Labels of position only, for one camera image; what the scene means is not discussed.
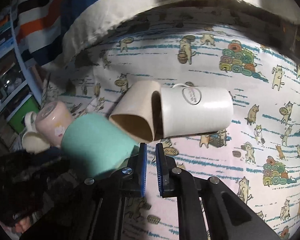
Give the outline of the teal green mug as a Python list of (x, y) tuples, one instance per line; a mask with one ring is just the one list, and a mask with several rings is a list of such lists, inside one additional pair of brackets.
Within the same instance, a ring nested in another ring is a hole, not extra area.
[(61, 149), (79, 179), (103, 179), (136, 155), (139, 143), (104, 116), (90, 113), (69, 125)]

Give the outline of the green storage bin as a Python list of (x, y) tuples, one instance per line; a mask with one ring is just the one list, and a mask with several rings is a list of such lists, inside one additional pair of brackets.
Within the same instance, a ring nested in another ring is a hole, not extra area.
[(39, 112), (39, 104), (32, 94), (27, 95), (6, 119), (16, 133), (24, 130), (24, 118), (28, 112)]

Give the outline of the white mug with oval logo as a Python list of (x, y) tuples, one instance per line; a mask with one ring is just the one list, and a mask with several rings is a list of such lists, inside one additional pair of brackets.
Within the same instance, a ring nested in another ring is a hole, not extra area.
[(232, 121), (234, 107), (224, 88), (177, 84), (160, 89), (163, 137), (217, 132)]

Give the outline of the pink mug with sticker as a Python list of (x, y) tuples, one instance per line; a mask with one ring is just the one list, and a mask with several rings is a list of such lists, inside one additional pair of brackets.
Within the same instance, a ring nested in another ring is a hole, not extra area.
[(66, 129), (74, 121), (73, 116), (61, 101), (46, 104), (37, 114), (35, 126), (48, 142), (60, 148)]

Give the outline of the beige square cup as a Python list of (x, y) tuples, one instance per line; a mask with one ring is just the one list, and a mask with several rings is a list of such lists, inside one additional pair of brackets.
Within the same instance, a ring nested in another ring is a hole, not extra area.
[(125, 93), (109, 121), (138, 142), (155, 139), (160, 119), (160, 83), (138, 81)]

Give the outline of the cat print bed sheet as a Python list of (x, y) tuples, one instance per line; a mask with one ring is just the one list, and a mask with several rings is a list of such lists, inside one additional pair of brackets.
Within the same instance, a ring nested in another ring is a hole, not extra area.
[(178, 239), (159, 196), (155, 146), (219, 177), (272, 230), (300, 229), (300, 26), (217, 8), (146, 12), (45, 81), (44, 102), (94, 112), (147, 141), (147, 190), (126, 203), (123, 239)]

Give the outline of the cream white mug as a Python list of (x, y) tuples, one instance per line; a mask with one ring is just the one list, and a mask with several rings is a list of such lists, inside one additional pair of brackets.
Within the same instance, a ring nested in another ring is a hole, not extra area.
[(22, 137), (21, 145), (28, 153), (40, 153), (50, 148), (50, 143), (40, 134), (35, 126), (37, 114), (34, 111), (26, 113), (24, 116), (24, 124), (26, 131)]

